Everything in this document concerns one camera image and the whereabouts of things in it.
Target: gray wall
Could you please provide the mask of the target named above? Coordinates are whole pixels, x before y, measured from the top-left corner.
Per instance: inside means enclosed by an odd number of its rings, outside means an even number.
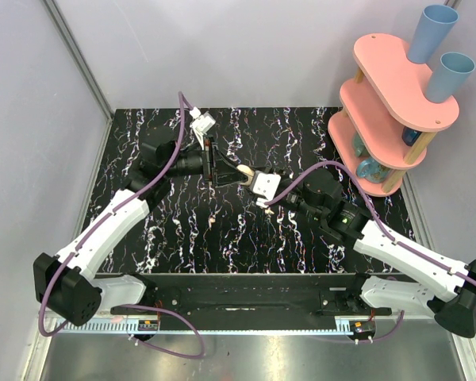
[[[105,126],[41,2],[0,0],[0,381],[33,331],[33,260],[71,239]]]
[[[464,52],[476,62],[476,1],[463,0],[460,20],[433,60],[443,52]],[[446,256],[476,259],[476,72],[455,96],[460,115],[428,146],[411,170],[436,247]]]
[[[340,106],[367,33],[443,0],[57,0],[114,108]]]

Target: shelf tier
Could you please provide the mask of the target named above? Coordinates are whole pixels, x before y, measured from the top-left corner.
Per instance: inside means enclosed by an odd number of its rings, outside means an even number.
[[[425,148],[413,164],[404,161],[411,149],[402,140],[404,126],[390,115],[367,79],[344,82],[340,100],[361,136],[370,155],[382,165],[393,169],[410,169],[421,163]]]
[[[356,63],[369,79],[390,114],[412,129],[437,133],[447,129],[459,116],[454,97],[432,103],[423,95],[432,75],[426,64],[407,59],[409,44],[389,34],[360,37],[353,49]]]
[[[356,130],[351,119],[345,117],[342,112],[334,114],[328,123],[328,131],[345,166],[349,168],[352,173],[356,173],[356,168],[362,162],[363,158],[356,157],[355,150],[352,147],[352,137],[356,133]],[[400,178],[392,190],[387,193],[382,190],[382,183],[374,184],[366,179],[358,179],[358,183],[365,193],[370,196],[386,197],[395,193],[398,188],[400,188],[402,178]]]

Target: black marble table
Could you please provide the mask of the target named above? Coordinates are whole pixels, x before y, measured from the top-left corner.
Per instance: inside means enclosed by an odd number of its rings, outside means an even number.
[[[284,167],[297,176],[317,161],[340,161],[327,130],[336,107],[209,111],[217,121],[211,133],[219,148],[243,164]],[[139,152],[139,132],[147,126],[178,124],[174,109],[117,110],[85,226],[120,188]],[[193,141],[187,133],[185,142]],[[331,171],[344,186],[343,196],[363,206],[349,178]],[[374,198],[374,204],[386,224],[413,238],[400,191]],[[125,236],[101,271],[321,273],[391,268],[351,249],[327,245],[302,216],[278,207],[274,214],[265,214],[239,186],[210,189],[197,176],[173,180],[169,196]]]

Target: plastic cup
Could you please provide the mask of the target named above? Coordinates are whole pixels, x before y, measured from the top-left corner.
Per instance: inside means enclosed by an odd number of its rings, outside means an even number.
[[[465,54],[444,53],[441,63],[432,73],[425,89],[425,97],[430,102],[442,103],[450,98],[474,71],[476,64]]]
[[[415,64],[426,64],[459,19],[449,6],[427,6],[421,14],[407,58]]]

